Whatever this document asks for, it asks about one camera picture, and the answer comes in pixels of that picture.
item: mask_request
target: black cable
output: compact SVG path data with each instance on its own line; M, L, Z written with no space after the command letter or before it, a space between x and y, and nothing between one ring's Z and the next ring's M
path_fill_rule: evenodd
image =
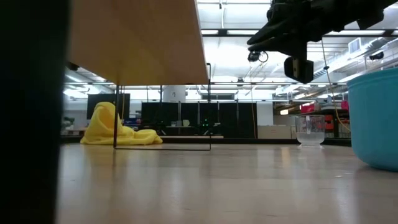
M268 54L267 54L267 52L263 52L263 53L267 55L267 60L262 61L262 60L259 59L259 61L262 62L262 63L266 63L268 61Z

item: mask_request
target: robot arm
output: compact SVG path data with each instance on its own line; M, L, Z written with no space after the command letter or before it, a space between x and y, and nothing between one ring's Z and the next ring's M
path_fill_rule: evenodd
M331 31L357 21L367 29L384 19L383 10L397 0L272 0L268 23L248 40L250 62L261 52L290 56L285 74L302 83L313 80L313 62L307 60L307 42L318 42Z

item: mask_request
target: teal plastic bin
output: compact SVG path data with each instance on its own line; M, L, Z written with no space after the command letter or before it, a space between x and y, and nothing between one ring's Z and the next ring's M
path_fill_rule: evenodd
M351 142L372 167L398 171L398 69L348 82Z

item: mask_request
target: yellow cloth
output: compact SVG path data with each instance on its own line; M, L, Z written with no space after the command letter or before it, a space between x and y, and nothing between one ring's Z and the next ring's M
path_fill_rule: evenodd
M101 102L95 106L81 144L113 144L114 109L114 105L108 102ZM118 116L118 144L162 144L162 139L154 130L134 131L122 126Z

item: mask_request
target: clear plastic cup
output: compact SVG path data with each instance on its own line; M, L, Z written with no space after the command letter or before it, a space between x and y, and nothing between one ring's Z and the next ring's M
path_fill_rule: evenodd
M297 140L301 146L317 146L325 140L325 117L301 115L295 117Z

